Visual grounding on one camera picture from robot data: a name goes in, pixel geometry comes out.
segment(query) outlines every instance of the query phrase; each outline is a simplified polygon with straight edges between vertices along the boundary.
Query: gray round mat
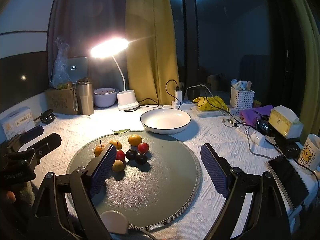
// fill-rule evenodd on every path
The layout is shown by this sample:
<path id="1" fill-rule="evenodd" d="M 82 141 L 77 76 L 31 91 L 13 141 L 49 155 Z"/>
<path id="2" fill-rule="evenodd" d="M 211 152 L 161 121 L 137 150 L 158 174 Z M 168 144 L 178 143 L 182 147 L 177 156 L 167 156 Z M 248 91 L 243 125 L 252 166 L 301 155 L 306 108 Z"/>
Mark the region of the gray round mat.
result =
<path id="1" fill-rule="evenodd" d="M 117 139 L 124 153 L 130 146 L 128 137 L 138 134 L 149 145 L 148 162 L 137 165 L 125 159 L 124 171 L 110 172 L 100 193 L 92 198 L 98 212 L 117 210 L 135 226 L 156 230 L 167 226 L 190 206 L 201 183 L 199 160 L 185 144 L 169 135 L 130 131 L 98 138 L 82 147 L 72 158 L 67 173 L 86 166 L 94 157 L 94 149 Z"/>

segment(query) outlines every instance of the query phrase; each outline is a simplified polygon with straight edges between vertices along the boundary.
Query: red cherry tomato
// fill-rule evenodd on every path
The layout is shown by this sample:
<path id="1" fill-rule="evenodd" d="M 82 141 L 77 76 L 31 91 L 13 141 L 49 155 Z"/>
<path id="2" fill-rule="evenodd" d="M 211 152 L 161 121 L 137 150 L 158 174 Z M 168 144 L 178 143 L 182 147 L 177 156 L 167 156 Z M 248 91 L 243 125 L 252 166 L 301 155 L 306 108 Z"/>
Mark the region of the red cherry tomato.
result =
<path id="1" fill-rule="evenodd" d="M 138 151 L 142 154 L 145 154 L 149 150 L 149 145 L 145 142 L 142 142 L 138 145 Z"/>
<path id="2" fill-rule="evenodd" d="M 125 159 L 125 154 L 124 154 L 123 150 L 117 149 L 116 160 L 124 161 L 124 159 Z"/>

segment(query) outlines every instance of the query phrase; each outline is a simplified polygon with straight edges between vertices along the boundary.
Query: green leaf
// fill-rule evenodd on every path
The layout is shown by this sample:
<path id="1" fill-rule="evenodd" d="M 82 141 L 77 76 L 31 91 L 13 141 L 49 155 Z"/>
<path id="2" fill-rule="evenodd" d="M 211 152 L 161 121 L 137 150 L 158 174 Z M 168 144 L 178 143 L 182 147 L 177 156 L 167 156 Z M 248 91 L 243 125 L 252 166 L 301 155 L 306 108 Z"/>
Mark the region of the green leaf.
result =
<path id="1" fill-rule="evenodd" d="M 127 131 L 129 131 L 130 129 L 124 129 L 124 130 L 119 130 L 119 131 L 113 131 L 115 134 L 122 134 L 125 133 Z"/>

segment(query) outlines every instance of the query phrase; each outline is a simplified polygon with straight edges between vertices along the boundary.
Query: table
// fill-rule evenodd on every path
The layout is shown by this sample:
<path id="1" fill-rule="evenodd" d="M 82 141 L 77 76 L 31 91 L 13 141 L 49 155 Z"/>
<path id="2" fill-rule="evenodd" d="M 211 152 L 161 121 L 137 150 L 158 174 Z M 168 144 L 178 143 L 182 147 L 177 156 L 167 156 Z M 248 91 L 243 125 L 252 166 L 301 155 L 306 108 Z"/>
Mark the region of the table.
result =
<path id="1" fill-rule="evenodd" d="M 137 111 L 128 113 L 119 111 L 117 105 L 113 105 L 107 109 L 95 110 L 94 114 L 90 116 L 58 114 L 54 122 L 44 126 L 42 136 L 25 144 L 21 148 L 21 151 L 26 150 L 27 147 L 36 141 L 41 140 L 53 132 L 61 136 L 61 146 L 42 158 L 41 163 L 36 166 L 35 173 L 37 177 L 33 183 L 39 187 L 44 175 L 49 171 L 53 171 L 56 175 L 65 174 L 71 158 L 82 146 L 100 136 L 113 133 L 112 130 L 145 130 L 140 122 L 140 116 L 148 110 L 150 110 L 150 108 L 142 107 Z M 203 239 L 223 206 L 225 199 L 215 190 L 200 159 L 200 148 L 204 143 L 210 143 L 217 154 L 224 157 L 232 167 L 237 166 L 246 173 L 257 175 L 268 171 L 268 160 L 252 155 L 248 150 L 247 138 L 236 132 L 234 128 L 224 126 L 221 122 L 223 116 L 200 118 L 191 110 L 186 112 L 191 116 L 189 126 L 184 131 L 173 134 L 172 136 L 185 143 L 199 158 L 202 167 L 203 181 L 199 196 L 191 208 L 172 225 L 155 232 L 154 235 L 158 238 L 179 240 Z M 253 152 L 272 158 L 279 155 L 279 153 L 267 143 L 265 143 L 263 147 L 251 144 L 251 147 Z M 305 200 L 305 204 L 308 206 L 316 196 L 316 179 L 309 171 L 298 166 L 293 160 L 291 160 L 291 163 L 297 169 L 310 192 Z M 252 194 L 247 194 L 245 197 L 241 215 L 232 237 L 239 235 L 244 227 L 251 198 Z M 297 208 L 292 212 L 284 196 L 283 199 L 292 230 L 295 223 L 294 215 L 296 215 L 301 208 Z M 74 213 L 69 203 L 68 208 L 70 213 Z"/>

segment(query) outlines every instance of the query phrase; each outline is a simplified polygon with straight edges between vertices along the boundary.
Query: hand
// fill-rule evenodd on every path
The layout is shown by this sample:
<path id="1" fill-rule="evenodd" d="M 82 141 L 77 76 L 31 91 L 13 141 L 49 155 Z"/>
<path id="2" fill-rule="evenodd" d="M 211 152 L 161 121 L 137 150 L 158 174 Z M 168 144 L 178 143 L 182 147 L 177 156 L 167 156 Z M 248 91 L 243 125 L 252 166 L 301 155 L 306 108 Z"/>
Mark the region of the hand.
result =
<path id="1" fill-rule="evenodd" d="M 16 201 L 16 196 L 12 191 L 0 189 L 0 201 L 12 204 Z"/>

